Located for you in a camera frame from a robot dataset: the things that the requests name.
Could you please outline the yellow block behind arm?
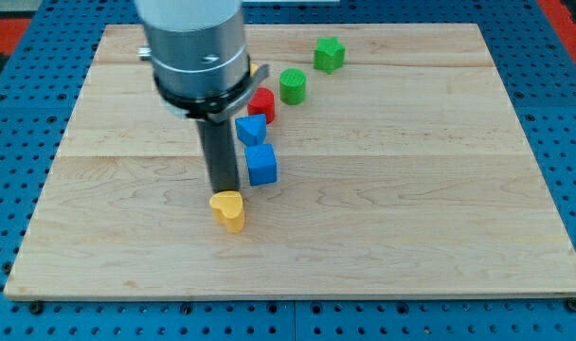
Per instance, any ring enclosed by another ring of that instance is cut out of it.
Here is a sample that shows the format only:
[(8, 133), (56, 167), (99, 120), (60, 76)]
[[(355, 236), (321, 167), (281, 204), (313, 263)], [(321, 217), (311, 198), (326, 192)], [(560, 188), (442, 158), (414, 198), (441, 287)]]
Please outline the yellow block behind arm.
[(258, 69), (259, 69), (259, 67), (255, 63), (251, 63), (250, 64), (250, 75), (253, 76), (258, 71)]

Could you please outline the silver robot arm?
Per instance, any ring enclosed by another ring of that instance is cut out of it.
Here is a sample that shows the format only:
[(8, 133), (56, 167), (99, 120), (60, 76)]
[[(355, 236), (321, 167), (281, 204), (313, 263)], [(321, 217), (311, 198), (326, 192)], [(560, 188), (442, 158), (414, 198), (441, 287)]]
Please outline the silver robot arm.
[(168, 110), (194, 120), (212, 191), (240, 188), (230, 119), (252, 98), (256, 80), (240, 1), (135, 0)]

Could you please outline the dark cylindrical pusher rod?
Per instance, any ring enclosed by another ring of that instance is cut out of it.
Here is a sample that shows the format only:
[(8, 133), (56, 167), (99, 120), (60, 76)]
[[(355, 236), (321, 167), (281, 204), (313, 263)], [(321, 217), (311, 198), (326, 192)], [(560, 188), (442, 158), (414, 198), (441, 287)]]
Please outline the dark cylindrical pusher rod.
[(198, 121), (197, 129), (212, 191), (237, 191), (240, 188), (240, 176), (230, 121)]

